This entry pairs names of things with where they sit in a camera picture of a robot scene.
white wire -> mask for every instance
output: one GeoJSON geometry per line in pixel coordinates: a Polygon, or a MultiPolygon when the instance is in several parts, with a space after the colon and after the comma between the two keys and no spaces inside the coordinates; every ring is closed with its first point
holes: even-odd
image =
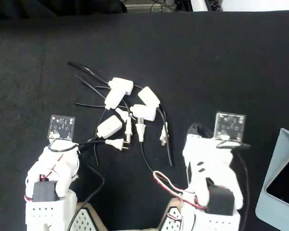
{"type": "Polygon", "coordinates": [[[159,172],[159,171],[153,171],[153,178],[156,180],[156,182],[162,186],[162,188],[164,188],[167,192],[169,192],[171,195],[179,198],[180,200],[190,204],[191,206],[197,208],[197,209],[201,209],[201,210],[205,210],[206,207],[203,207],[201,205],[198,205],[196,204],[195,202],[190,202],[189,200],[186,200],[183,196],[181,196],[180,194],[178,194],[177,192],[174,192],[172,189],[170,189],[168,186],[166,186],[157,176],[157,174],[159,174],[160,176],[164,177],[165,180],[168,181],[168,183],[171,185],[172,188],[174,188],[175,190],[179,191],[179,192],[187,192],[187,191],[184,191],[182,189],[179,189],[177,187],[175,187],[171,181],[169,180],[169,178],[167,178],[163,173],[159,172]]]}
{"type": "Polygon", "coordinates": [[[176,191],[181,192],[181,193],[185,193],[185,192],[186,192],[186,193],[195,194],[194,192],[188,192],[188,191],[186,191],[186,190],[183,190],[183,189],[180,189],[180,188],[174,186],[173,183],[171,182],[171,180],[170,180],[168,177],[166,177],[166,175],[163,174],[162,172],[160,172],[160,171],[154,171],[154,172],[153,172],[153,176],[156,177],[156,178],[158,178],[157,174],[160,175],[160,176],[162,176],[162,177],[169,183],[169,185],[170,185],[173,189],[175,189],[176,191]]]}

white power plug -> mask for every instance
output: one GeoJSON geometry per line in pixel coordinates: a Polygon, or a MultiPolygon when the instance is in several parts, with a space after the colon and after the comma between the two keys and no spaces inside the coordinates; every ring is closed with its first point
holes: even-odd
{"type": "Polygon", "coordinates": [[[115,109],[125,95],[123,89],[111,89],[105,99],[105,108],[109,110],[110,108],[115,109]]]}
{"type": "Polygon", "coordinates": [[[109,136],[113,135],[122,128],[122,122],[112,115],[110,118],[105,120],[97,127],[97,136],[107,139],[109,136]]]}
{"type": "Polygon", "coordinates": [[[124,121],[124,123],[126,123],[128,117],[129,117],[129,113],[127,111],[123,111],[120,108],[116,108],[116,112],[120,115],[121,119],[124,121]]]}
{"type": "Polygon", "coordinates": [[[136,130],[138,133],[138,139],[139,142],[144,141],[144,134],[145,134],[145,124],[144,124],[144,119],[138,118],[138,123],[136,124],[136,130]]]}
{"type": "Polygon", "coordinates": [[[122,149],[128,149],[127,147],[123,147],[124,143],[126,143],[124,139],[105,140],[105,144],[111,145],[120,151],[122,151],[122,149]]]}
{"type": "Polygon", "coordinates": [[[156,116],[156,108],[142,104],[135,104],[132,106],[131,112],[133,112],[133,116],[149,121],[154,121],[156,116]]]}
{"type": "Polygon", "coordinates": [[[162,133],[160,135],[160,141],[161,141],[161,144],[162,146],[165,146],[165,144],[167,143],[167,138],[166,138],[167,134],[166,134],[166,131],[165,131],[165,127],[163,126],[163,129],[162,129],[162,133]]]}
{"type": "Polygon", "coordinates": [[[143,88],[138,96],[149,107],[157,108],[160,104],[159,99],[149,87],[143,88]]]}
{"type": "Polygon", "coordinates": [[[134,87],[133,81],[116,77],[109,81],[108,85],[111,89],[120,89],[124,91],[124,94],[126,95],[130,95],[134,87]]]}

tablet screen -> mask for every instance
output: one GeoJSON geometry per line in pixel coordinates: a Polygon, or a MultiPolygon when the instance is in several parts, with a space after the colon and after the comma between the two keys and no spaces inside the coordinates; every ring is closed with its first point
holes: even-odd
{"type": "Polygon", "coordinates": [[[266,189],[267,193],[289,204],[289,162],[266,189]]]}

black cable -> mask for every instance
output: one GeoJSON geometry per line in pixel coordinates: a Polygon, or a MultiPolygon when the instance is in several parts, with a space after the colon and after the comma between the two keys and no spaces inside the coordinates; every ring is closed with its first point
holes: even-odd
{"type": "Polygon", "coordinates": [[[67,64],[71,65],[71,66],[73,66],[79,70],[82,70],[84,72],[87,72],[88,74],[92,75],[94,78],[101,81],[102,83],[108,84],[108,82],[104,78],[100,77],[97,73],[95,73],[90,68],[88,68],[82,64],[78,64],[78,63],[74,63],[74,62],[67,62],[67,64]]]}
{"type": "Polygon", "coordinates": [[[134,84],[134,87],[136,87],[136,88],[138,88],[138,89],[140,89],[140,90],[143,89],[142,87],[140,87],[140,86],[138,86],[138,85],[136,85],[136,84],[134,84]]]}
{"type": "MultiPolygon", "coordinates": [[[[152,4],[150,11],[152,11],[152,8],[153,8],[153,6],[154,6],[155,3],[162,4],[160,1],[157,1],[157,0],[151,0],[151,1],[153,1],[154,3],[152,4]]],[[[164,4],[164,7],[168,8],[168,9],[170,9],[170,10],[172,10],[172,11],[176,11],[176,10],[174,10],[173,8],[167,6],[166,4],[164,4]]]]}
{"type": "Polygon", "coordinates": [[[249,173],[248,173],[248,170],[247,170],[247,167],[243,158],[241,157],[239,152],[236,152],[236,154],[244,168],[245,180],[246,180],[246,209],[245,209],[245,214],[244,214],[244,218],[243,218],[242,225],[241,225],[241,231],[244,231],[245,226],[246,226],[247,216],[249,214],[249,209],[250,209],[250,180],[249,180],[249,173]]]}
{"type": "MultiPolygon", "coordinates": [[[[94,133],[94,139],[97,139],[97,135],[96,135],[97,134],[97,127],[100,125],[100,123],[101,123],[103,117],[105,116],[106,112],[107,112],[107,109],[104,109],[99,121],[97,122],[96,130],[95,130],[95,133],[94,133]]],[[[96,166],[99,167],[100,166],[100,162],[99,162],[98,156],[97,156],[96,144],[94,144],[94,146],[93,146],[93,151],[94,151],[94,157],[95,157],[96,166]]]]}
{"type": "MultiPolygon", "coordinates": [[[[109,89],[109,90],[111,89],[110,87],[104,87],[104,86],[96,86],[96,88],[109,89]]],[[[122,102],[125,104],[125,108],[126,108],[128,114],[130,114],[130,108],[128,107],[127,103],[125,102],[124,99],[122,99],[122,102]]]]}
{"type": "Polygon", "coordinates": [[[75,102],[75,104],[76,105],[78,105],[78,106],[84,106],[84,107],[105,107],[105,105],[92,105],[92,104],[85,104],[85,103],[79,103],[79,102],[75,102]]]}
{"type": "Polygon", "coordinates": [[[148,169],[150,169],[150,171],[153,173],[153,169],[150,166],[150,164],[149,164],[149,162],[148,162],[148,160],[147,160],[147,158],[145,156],[144,143],[143,142],[140,142],[140,148],[141,148],[141,154],[143,155],[145,164],[147,165],[148,169]]]}
{"type": "Polygon", "coordinates": [[[162,110],[164,117],[165,117],[165,120],[167,121],[166,112],[165,112],[164,108],[162,107],[162,105],[159,105],[159,108],[162,110]]]}
{"type": "Polygon", "coordinates": [[[90,144],[90,143],[105,143],[105,141],[102,141],[102,140],[100,140],[100,141],[90,141],[90,142],[85,142],[85,143],[76,143],[76,144],[74,144],[72,147],[70,147],[70,148],[66,148],[66,149],[53,149],[53,148],[51,148],[51,146],[52,146],[52,144],[53,144],[53,142],[51,142],[49,145],[48,145],[48,149],[50,150],[50,151],[52,151],[52,152],[54,152],[54,153],[63,153],[63,152],[68,152],[68,151],[71,151],[71,150],[73,150],[74,148],[76,148],[76,147],[79,147],[79,146],[83,146],[83,145],[87,145],[87,144],[90,144]]]}
{"type": "Polygon", "coordinates": [[[164,125],[164,129],[165,129],[165,132],[166,132],[166,145],[167,145],[168,160],[169,160],[170,166],[173,167],[170,144],[169,144],[169,137],[168,137],[168,129],[167,129],[167,126],[166,126],[166,118],[164,116],[164,113],[162,112],[162,110],[159,107],[157,107],[156,110],[160,113],[160,116],[163,119],[163,125],[164,125]]]}
{"type": "MultiPolygon", "coordinates": [[[[146,166],[148,167],[148,169],[153,173],[154,170],[153,168],[150,166],[147,158],[146,158],[146,155],[145,155],[145,149],[144,149],[144,143],[143,142],[139,142],[140,143],[140,148],[141,148],[141,154],[144,158],[144,162],[146,164],[146,166]]],[[[164,178],[160,177],[160,176],[157,176],[161,181],[163,181],[164,183],[169,183],[167,180],[165,180],[164,178]]]]}
{"type": "Polygon", "coordinates": [[[68,228],[67,228],[67,231],[70,231],[71,228],[72,228],[72,225],[73,225],[73,222],[75,220],[75,218],[77,217],[78,213],[84,208],[84,206],[91,200],[92,197],[94,197],[94,195],[96,195],[100,190],[101,188],[103,187],[103,185],[105,184],[105,178],[103,177],[103,175],[101,173],[99,173],[98,171],[96,171],[93,167],[91,167],[88,163],[86,163],[86,166],[92,171],[94,172],[96,175],[98,175],[101,180],[102,180],[102,183],[101,185],[94,191],[92,192],[88,197],[87,199],[83,202],[83,204],[80,206],[80,208],[77,210],[77,212],[75,212],[74,216],[72,217],[69,225],[68,225],[68,228]]]}
{"type": "Polygon", "coordinates": [[[231,152],[235,155],[238,156],[243,168],[244,168],[244,172],[245,172],[245,183],[246,183],[246,209],[245,209],[245,214],[244,214],[244,218],[243,218],[243,222],[241,225],[241,231],[244,231],[245,226],[246,226],[246,221],[247,221],[247,216],[249,213],[249,209],[250,209],[250,180],[249,180],[249,172],[248,169],[246,167],[246,164],[243,160],[243,158],[241,157],[240,153],[238,152],[238,150],[240,150],[240,147],[243,147],[243,149],[248,149],[250,148],[249,144],[242,144],[242,146],[237,146],[237,147],[230,147],[230,146],[216,146],[216,148],[218,149],[223,149],[223,148],[227,148],[227,149],[232,149],[231,152]]]}
{"type": "Polygon", "coordinates": [[[51,148],[51,145],[52,145],[52,144],[49,144],[49,145],[48,145],[48,149],[49,149],[50,151],[54,152],[54,153],[68,152],[68,151],[71,151],[71,150],[73,150],[74,148],[78,147],[78,144],[76,143],[76,144],[74,144],[74,145],[73,145],[72,147],[70,147],[70,148],[57,150],[57,149],[52,149],[52,148],[51,148]]]}
{"type": "Polygon", "coordinates": [[[93,85],[91,85],[87,80],[85,80],[83,77],[80,77],[78,75],[75,75],[76,78],[78,78],[81,82],[86,84],[89,88],[91,88],[93,91],[95,91],[97,94],[99,94],[103,99],[106,99],[106,97],[99,92],[98,89],[96,89],[93,85]]]}
{"type": "Polygon", "coordinates": [[[151,7],[150,7],[150,12],[152,12],[154,5],[156,4],[156,2],[153,2],[151,7]]]}

black cloth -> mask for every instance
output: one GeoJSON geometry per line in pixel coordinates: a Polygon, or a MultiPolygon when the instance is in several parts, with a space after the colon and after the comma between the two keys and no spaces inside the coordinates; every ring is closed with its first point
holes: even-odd
{"type": "Polygon", "coordinates": [[[0,0],[0,19],[53,18],[126,11],[119,0],[0,0]]]}
{"type": "MultiPolygon", "coordinates": [[[[156,92],[167,113],[175,167],[169,167],[160,145],[159,116],[146,123],[144,148],[152,168],[181,187],[186,187],[182,149],[190,125],[198,122],[212,130],[217,111],[246,114],[244,142],[251,144],[242,152],[250,174],[246,230],[275,230],[255,216],[255,206],[279,130],[289,129],[289,12],[0,21],[0,230],[25,229],[25,178],[48,144],[50,116],[76,117],[75,142],[94,134],[102,109],[74,102],[104,101],[74,75],[101,83],[68,61],[156,92]]],[[[140,103],[136,93],[129,103],[140,103]]],[[[153,181],[134,133],[129,150],[98,146],[98,170],[106,182],[91,203],[112,230],[156,227],[171,198],[153,181]]],[[[123,131],[115,137],[124,137],[123,131]]],[[[92,153],[89,158],[94,165],[92,153]]],[[[245,194],[236,157],[233,168],[245,194]]],[[[83,201],[99,181],[85,166],[79,177],[73,187],[83,201]]]]}

